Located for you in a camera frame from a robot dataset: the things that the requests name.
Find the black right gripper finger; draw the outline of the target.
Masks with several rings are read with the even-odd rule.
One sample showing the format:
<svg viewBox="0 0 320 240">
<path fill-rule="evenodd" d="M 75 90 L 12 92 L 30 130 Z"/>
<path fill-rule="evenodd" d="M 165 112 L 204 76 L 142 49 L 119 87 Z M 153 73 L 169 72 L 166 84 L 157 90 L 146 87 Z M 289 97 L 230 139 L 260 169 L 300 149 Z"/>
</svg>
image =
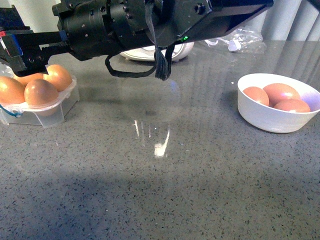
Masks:
<svg viewBox="0 0 320 240">
<path fill-rule="evenodd" d="M 0 32 L 0 62 L 9 66 L 18 77 L 47 74 L 51 56 L 69 53 L 64 31 L 38 32 L 10 30 Z"/>
</svg>

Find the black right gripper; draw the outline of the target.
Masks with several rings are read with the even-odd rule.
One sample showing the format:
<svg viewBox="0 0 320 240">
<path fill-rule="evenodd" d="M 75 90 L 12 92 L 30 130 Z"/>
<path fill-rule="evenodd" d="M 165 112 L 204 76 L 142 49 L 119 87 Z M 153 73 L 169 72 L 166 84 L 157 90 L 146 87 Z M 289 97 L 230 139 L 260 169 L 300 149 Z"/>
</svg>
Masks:
<svg viewBox="0 0 320 240">
<path fill-rule="evenodd" d="M 169 45 L 161 36 L 176 10 L 176 0 L 155 0 L 151 11 L 155 35 L 146 21 L 146 0 L 62 0 L 52 7 L 63 33 L 59 46 L 79 61 L 158 43 Z"/>
</svg>

